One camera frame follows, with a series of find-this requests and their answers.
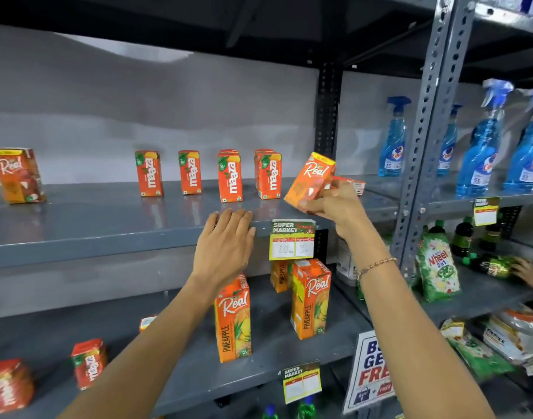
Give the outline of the person's left hand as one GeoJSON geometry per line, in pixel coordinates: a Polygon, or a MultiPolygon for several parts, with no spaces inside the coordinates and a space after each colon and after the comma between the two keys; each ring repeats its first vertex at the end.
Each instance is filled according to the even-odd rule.
{"type": "Polygon", "coordinates": [[[219,212],[214,231],[205,237],[203,228],[196,245],[193,269],[188,283],[195,285],[208,302],[212,302],[221,290],[229,285],[247,267],[246,235],[253,213],[243,209],[243,234],[230,235],[228,221],[232,209],[219,212]]]}

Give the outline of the person's right forearm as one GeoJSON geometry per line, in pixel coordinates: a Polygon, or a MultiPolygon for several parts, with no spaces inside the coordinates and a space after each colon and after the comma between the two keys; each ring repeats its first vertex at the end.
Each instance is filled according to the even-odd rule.
{"type": "Polygon", "coordinates": [[[371,223],[347,243],[406,419],[495,419],[479,385],[430,320],[371,223]]]}

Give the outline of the person's left forearm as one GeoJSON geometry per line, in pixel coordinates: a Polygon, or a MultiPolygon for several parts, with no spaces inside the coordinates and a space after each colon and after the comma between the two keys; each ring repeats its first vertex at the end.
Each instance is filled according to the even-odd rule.
{"type": "Polygon", "coordinates": [[[192,273],[151,325],[56,419],[150,419],[196,328],[215,297],[237,275],[192,273]]]}

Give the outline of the green yellow price tag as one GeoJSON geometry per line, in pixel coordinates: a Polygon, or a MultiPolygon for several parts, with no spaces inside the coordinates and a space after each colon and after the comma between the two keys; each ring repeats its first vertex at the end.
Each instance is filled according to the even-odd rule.
{"type": "Polygon", "coordinates": [[[312,219],[273,219],[269,236],[269,260],[312,259],[317,224],[312,219]]]}
{"type": "Polygon", "coordinates": [[[472,217],[474,226],[496,224],[500,209],[500,197],[479,197],[473,200],[472,217]]]}
{"type": "Polygon", "coordinates": [[[322,392],[320,363],[318,361],[283,369],[280,376],[282,377],[285,404],[322,392]]]}

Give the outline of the small orange mango drink carton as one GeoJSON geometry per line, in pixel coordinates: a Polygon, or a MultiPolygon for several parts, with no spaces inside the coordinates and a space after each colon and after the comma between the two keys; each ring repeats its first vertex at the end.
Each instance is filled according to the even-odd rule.
{"type": "Polygon", "coordinates": [[[135,161],[141,197],[163,197],[160,154],[158,151],[137,150],[135,161]]]}
{"type": "Polygon", "coordinates": [[[218,185],[222,203],[242,202],[241,157],[238,150],[222,149],[218,156],[218,185]]]}
{"type": "Polygon", "coordinates": [[[21,359],[0,361],[0,414],[26,408],[34,392],[32,373],[21,359]]]}
{"type": "Polygon", "coordinates": [[[254,152],[254,178],[255,178],[255,189],[259,189],[259,173],[260,173],[260,163],[262,154],[273,153],[274,150],[267,148],[256,149],[254,152]]]}
{"type": "Polygon", "coordinates": [[[282,155],[272,150],[257,155],[257,192],[261,200],[282,197],[282,155]]]}
{"type": "Polygon", "coordinates": [[[109,363],[107,346],[102,338],[76,343],[70,358],[80,391],[90,388],[109,363]]]}
{"type": "Polygon", "coordinates": [[[184,196],[202,194],[200,153],[197,150],[178,152],[180,186],[184,196]]]}

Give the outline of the orange pineapple juice carton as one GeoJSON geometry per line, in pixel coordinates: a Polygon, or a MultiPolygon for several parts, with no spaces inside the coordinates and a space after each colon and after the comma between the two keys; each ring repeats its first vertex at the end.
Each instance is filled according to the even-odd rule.
{"type": "Polygon", "coordinates": [[[270,283],[277,293],[286,292],[292,289],[293,275],[292,267],[294,260],[275,260],[270,262],[270,283]]]}
{"type": "Polygon", "coordinates": [[[299,339],[325,333],[332,273],[318,259],[292,265],[291,324],[299,339]]]}
{"type": "Polygon", "coordinates": [[[251,349],[250,289],[238,275],[214,300],[217,350],[221,363],[248,357],[251,349]]]}

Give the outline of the red white lying carton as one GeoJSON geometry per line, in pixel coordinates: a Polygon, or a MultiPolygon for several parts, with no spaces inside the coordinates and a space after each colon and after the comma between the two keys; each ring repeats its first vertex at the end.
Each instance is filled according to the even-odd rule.
{"type": "Polygon", "coordinates": [[[364,194],[366,183],[346,176],[333,176],[330,188],[337,188],[342,182],[350,183],[354,187],[354,191],[358,197],[364,194]]]}

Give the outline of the white box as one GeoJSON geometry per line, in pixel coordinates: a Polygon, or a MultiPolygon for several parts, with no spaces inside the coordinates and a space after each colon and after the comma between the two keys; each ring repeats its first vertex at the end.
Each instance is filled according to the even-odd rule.
{"type": "Polygon", "coordinates": [[[338,241],[336,271],[337,277],[344,284],[354,288],[357,286],[358,269],[346,241],[342,238],[338,241]]]}

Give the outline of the blue spray cleaner bottle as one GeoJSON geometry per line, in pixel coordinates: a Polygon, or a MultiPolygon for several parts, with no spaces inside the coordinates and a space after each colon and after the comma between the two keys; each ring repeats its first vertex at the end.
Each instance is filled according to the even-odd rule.
{"type": "Polygon", "coordinates": [[[482,83],[486,97],[483,119],[475,126],[469,149],[458,173],[456,195],[481,196],[489,186],[503,132],[504,105],[514,90],[510,81],[487,79],[482,83]]]}
{"type": "Polygon", "coordinates": [[[457,116],[462,106],[462,104],[453,104],[452,106],[438,160],[438,177],[447,176],[449,174],[458,137],[457,116]]]}
{"type": "Polygon", "coordinates": [[[412,101],[406,96],[387,98],[387,103],[393,107],[393,116],[389,121],[387,137],[379,157],[380,177],[400,176],[405,153],[406,124],[404,109],[412,101]]]}
{"type": "Polygon", "coordinates": [[[533,191],[533,90],[520,90],[520,92],[530,98],[527,111],[532,111],[532,115],[511,157],[503,189],[529,193],[533,191]]]}

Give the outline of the grey metal shelf rack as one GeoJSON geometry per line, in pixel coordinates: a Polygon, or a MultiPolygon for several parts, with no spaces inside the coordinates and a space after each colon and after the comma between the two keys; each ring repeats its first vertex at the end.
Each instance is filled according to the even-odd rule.
{"type": "Polygon", "coordinates": [[[392,253],[401,273],[413,281],[417,238],[429,215],[431,184],[437,180],[438,148],[443,141],[447,114],[464,73],[473,22],[531,34],[533,16],[493,5],[491,0],[346,0],[337,8],[338,44],[333,49],[339,72],[360,66],[360,72],[398,76],[413,69],[406,55],[391,55],[390,66],[363,67],[391,46],[428,34],[415,122],[407,142],[405,169],[399,192],[399,212],[392,253]]]}
{"type": "Polygon", "coordinates": [[[49,200],[3,206],[0,272],[100,260],[142,261],[196,244],[217,184],[141,198],[136,148],[220,142],[282,95],[282,72],[340,60],[364,31],[425,21],[436,0],[0,0],[0,113],[41,162],[49,200]]]}

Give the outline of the green detergent powder packet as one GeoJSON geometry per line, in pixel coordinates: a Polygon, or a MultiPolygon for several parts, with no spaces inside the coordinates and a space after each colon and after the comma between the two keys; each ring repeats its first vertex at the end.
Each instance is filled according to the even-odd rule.
{"type": "Polygon", "coordinates": [[[416,265],[426,302],[448,300],[461,293],[458,270],[445,234],[424,232],[418,243],[416,265]]]}

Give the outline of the white promotional sign card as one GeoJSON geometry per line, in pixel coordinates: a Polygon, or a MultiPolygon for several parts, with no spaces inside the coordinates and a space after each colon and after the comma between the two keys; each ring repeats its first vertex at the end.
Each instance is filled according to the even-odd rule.
{"type": "Polygon", "coordinates": [[[396,395],[387,363],[374,330],[358,335],[350,380],[342,408],[348,415],[396,395]]]}

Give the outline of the large red juice carton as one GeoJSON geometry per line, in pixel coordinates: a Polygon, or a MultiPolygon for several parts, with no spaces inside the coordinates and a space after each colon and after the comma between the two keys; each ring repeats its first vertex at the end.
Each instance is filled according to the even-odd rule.
{"type": "Polygon", "coordinates": [[[0,148],[0,184],[8,204],[36,204],[47,199],[32,148],[0,148]]]}

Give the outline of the green plastic packet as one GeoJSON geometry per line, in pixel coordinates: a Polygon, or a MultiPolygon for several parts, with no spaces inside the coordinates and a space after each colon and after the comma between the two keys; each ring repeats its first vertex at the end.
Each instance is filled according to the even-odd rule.
{"type": "Polygon", "coordinates": [[[467,331],[464,321],[446,319],[440,332],[478,382],[515,371],[508,360],[467,331]]]}

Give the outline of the white orange plastic packet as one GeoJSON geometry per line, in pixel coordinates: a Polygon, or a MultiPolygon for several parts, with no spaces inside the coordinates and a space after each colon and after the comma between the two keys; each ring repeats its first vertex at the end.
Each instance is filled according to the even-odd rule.
{"type": "Polygon", "coordinates": [[[533,376],[533,310],[525,305],[490,315],[483,341],[514,366],[533,376]]]}

